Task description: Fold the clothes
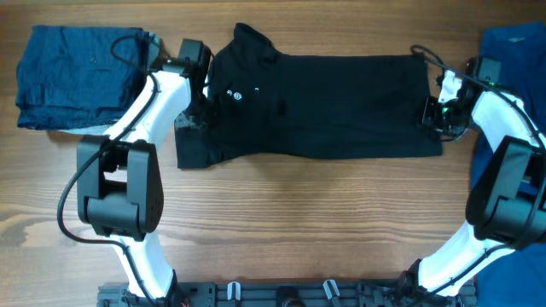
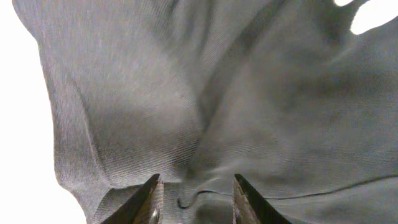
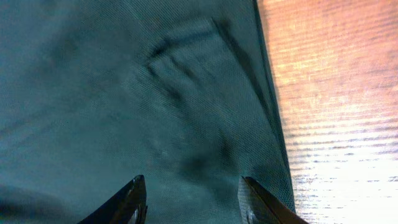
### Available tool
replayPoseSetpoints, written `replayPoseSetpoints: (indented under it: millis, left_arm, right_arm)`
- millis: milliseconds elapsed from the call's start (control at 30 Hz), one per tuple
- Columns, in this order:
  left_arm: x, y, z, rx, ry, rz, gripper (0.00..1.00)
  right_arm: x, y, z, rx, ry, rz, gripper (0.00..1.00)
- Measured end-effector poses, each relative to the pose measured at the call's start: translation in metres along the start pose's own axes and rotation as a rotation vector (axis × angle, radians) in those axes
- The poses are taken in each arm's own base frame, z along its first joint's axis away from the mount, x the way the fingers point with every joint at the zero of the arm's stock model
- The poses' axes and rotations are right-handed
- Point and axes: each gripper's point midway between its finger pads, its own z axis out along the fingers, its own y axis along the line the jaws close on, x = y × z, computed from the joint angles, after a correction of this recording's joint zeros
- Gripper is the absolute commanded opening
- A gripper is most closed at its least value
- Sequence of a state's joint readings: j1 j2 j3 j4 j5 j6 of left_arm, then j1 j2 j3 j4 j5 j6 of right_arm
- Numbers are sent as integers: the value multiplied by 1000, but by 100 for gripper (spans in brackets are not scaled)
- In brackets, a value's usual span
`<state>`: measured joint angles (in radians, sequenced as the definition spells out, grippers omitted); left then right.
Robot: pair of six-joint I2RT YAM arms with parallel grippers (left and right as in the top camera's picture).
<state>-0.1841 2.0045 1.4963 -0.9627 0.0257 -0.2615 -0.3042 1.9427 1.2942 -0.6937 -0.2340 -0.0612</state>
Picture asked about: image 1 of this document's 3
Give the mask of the black polo shirt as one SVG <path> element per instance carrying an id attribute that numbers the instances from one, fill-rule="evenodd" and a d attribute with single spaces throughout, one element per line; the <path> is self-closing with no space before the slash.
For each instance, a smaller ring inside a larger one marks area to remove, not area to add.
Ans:
<path id="1" fill-rule="evenodd" d="M 418 55 L 287 55 L 244 23 L 213 58 L 207 130 L 175 130 L 177 165 L 249 154 L 312 159 L 439 156 L 418 125 L 430 89 Z"/>

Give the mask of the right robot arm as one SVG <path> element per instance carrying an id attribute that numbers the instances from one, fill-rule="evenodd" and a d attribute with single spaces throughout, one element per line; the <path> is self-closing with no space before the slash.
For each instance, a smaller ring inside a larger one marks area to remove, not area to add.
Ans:
<path id="1" fill-rule="evenodd" d="M 433 254 L 393 281 L 362 281 L 361 295 L 382 294 L 407 306 L 463 306 L 463 288 L 482 269 L 545 242 L 545 135 L 522 98 L 499 83 L 499 61 L 472 59 L 466 72 L 440 67 L 440 96 L 426 103 L 423 124 L 455 138 L 475 127 L 492 156 L 472 186 L 463 225 Z"/>

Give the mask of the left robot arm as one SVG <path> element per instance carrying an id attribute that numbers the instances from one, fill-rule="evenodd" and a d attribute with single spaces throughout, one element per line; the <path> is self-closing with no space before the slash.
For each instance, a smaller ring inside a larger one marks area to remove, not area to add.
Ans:
<path id="1" fill-rule="evenodd" d="M 211 51 L 183 40 L 177 57 L 163 51 L 144 68 L 141 92 L 123 117 L 77 149 L 78 217 L 110 245 L 128 282 L 101 289 L 100 306 L 181 306 L 183 293 L 156 229 L 164 206 L 157 151 L 176 118 L 203 99 Z"/>

